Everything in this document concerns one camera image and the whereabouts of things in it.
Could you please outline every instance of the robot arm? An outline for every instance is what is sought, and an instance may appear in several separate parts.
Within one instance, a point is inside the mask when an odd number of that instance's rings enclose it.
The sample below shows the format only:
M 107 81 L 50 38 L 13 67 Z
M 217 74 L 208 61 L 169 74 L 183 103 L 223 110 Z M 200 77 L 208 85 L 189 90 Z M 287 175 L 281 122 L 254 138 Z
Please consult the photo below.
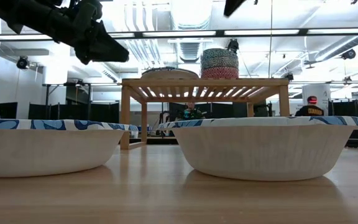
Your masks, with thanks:
M 30 27 L 74 48 L 82 63 L 126 62 L 129 52 L 104 28 L 98 0 L 71 0 L 69 8 L 57 7 L 62 0 L 0 0 L 0 18 L 20 34 Z

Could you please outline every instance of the white paper bowl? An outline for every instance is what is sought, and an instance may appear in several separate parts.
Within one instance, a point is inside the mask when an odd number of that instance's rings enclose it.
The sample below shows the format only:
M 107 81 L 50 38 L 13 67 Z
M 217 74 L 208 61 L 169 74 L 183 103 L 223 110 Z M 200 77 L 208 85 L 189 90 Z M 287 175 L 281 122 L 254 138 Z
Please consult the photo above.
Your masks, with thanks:
M 103 165 L 122 134 L 135 129 L 92 121 L 0 119 L 0 177 L 63 174 Z
M 229 118 L 165 123 L 198 171 L 244 180 L 319 177 L 339 158 L 358 118 Z

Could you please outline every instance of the wooden shelf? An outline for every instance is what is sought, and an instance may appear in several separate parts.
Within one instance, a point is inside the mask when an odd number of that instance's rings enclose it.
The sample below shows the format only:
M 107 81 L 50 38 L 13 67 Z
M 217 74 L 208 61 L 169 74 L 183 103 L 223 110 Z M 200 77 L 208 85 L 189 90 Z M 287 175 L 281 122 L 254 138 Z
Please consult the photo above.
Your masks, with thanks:
M 123 79 L 121 96 L 122 124 L 129 124 L 130 98 L 142 104 L 142 129 L 147 126 L 148 102 L 243 102 L 248 103 L 248 115 L 254 115 L 254 103 L 279 94 L 281 116 L 290 115 L 288 79 Z M 146 142 L 147 133 L 142 133 Z M 121 139 L 121 149 L 129 149 L 129 133 Z

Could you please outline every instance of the wooden table surface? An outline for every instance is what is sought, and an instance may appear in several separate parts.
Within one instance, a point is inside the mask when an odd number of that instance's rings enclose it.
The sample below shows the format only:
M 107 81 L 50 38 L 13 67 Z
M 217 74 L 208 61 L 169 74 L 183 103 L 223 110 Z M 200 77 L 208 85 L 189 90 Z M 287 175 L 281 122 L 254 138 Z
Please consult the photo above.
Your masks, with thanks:
M 324 177 L 253 182 L 197 172 L 179 146 L 145 146 L 84 172 L 0 179 L 0 223 L 358 223 L 358 150 Z

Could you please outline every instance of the ceiling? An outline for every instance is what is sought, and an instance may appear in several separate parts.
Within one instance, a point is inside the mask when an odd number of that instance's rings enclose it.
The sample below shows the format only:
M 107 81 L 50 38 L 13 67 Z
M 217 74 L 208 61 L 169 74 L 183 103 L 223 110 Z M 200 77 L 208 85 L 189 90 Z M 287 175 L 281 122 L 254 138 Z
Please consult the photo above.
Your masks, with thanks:
M 128 7 L 133 7 L 135 13 L 139 2 L 142 1 L 114 0 L 113 2 L 102 2 L 104 6 L 102 20 L 107 30 L 109 32 L 127 31 L 127 27 L 124 25 L 124 11 L 127 11 Z M 152 8 L 152 25 L 155 30 L 173 29 L 170 2 L 164 0 L 143 1 L 145 7 Z M 183 10 L 183 16 L 192 18 L 192 16 L 197 15 L 198 10 L 189 7 Z M 273 0 L 273 6 L 271 6 L 271 1 L 259 1 L 258 5 L 255 6 L 254 1 L 248 0 L 230 18 L 223 16 L 223 10 L 224 1 L 214 0 L 209 29 L 358 27 L 358 2 L 352 5 L 350 0 Z M 144 30 L 139 26 L 136 26 L 135 29 Z M 25 28 L 22 33 L 36 32 Z M 0 21 L 0 34 L 13 34 L 4 21 Z M 341 36 L 274 37 L 271 41 L 269 37 L 238 38 L 241 77 L 267 78 L 273 76 L 278 78 L 285 72 L 292 72 L 296 81 L 342 80 L 349 75 L 352 75 L 353 80 L 358 80 L 358 46 L 353 48 L 357 52 L 355 59 L 331 58 L 313 64 L 313 69 L 306 69 L 308 66 L 303 65 L 305 60 L 309 60 L 310 55 L 325 49 L 342 38 Z M 161 61 L 165 66 L 183 64 L 178 58 L 176 45 L 168 43 L 169 40 L 156 40 Z M 118 40 L 118 42 L 128 48 L 128 41 Z M 228 43 L 229 38 L 210 38 L 203 43 L 203 48 L 225 48 Z M 7 55 L 17 57 L 20 50 L 21 54 L 23 50 L 26 50 L 30 61 L 38 62 L 44 66 L 50 66 L 53 63 L 51 58 L 60 53 L 60 47 L 59 44 L 52 41 L 1 43 L 1 50 Z M 71 65 L 69 78 L 82 78 L 98 83 L 110 82 L 93 65 L 82 65 L 75 58 L 73 50 L 71 50 L 70 55 L 71 57 L 67 61 Z M 145 70 L 142 64 L 136 60 L 134 54 L 130 54 L 130 60 L 126 63 L 109 62 L 103 65 L 104 68 L 109 69 L 119 78 L 139 78 L 141 72 Z M 333 88 L 338 89 L 342 87 L 343 85 L 333 86 Z M 353 87 L 351 91 L 358 92 L 358 86 L 351 87 Z M 290 92 L 292 94 L 299 93 L 300 88 L 301 85 L 292 86 Z M 96 91 L 106 90 L 119 91 L 117 88 L 96 89 Z

